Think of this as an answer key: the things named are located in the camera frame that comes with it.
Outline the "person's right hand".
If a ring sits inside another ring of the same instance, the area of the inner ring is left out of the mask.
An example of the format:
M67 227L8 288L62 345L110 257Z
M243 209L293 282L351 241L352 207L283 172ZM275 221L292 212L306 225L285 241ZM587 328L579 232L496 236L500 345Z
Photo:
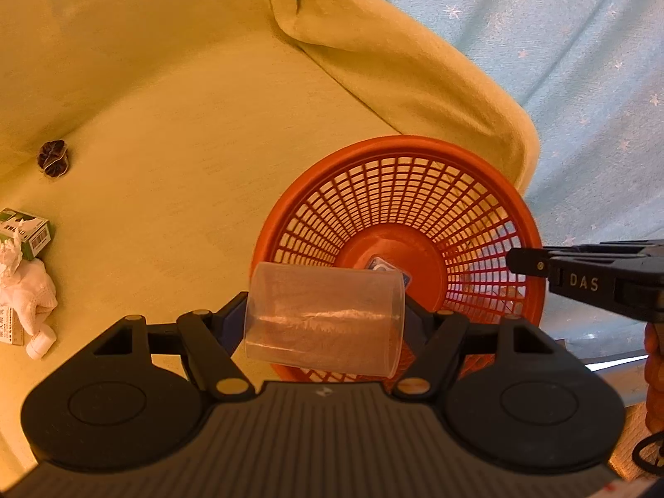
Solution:
M646 426L652 433L658 433L664 426L663 357L659 353L658 335L653 324L646 325L644 345L648 354L644 369L648 384Z

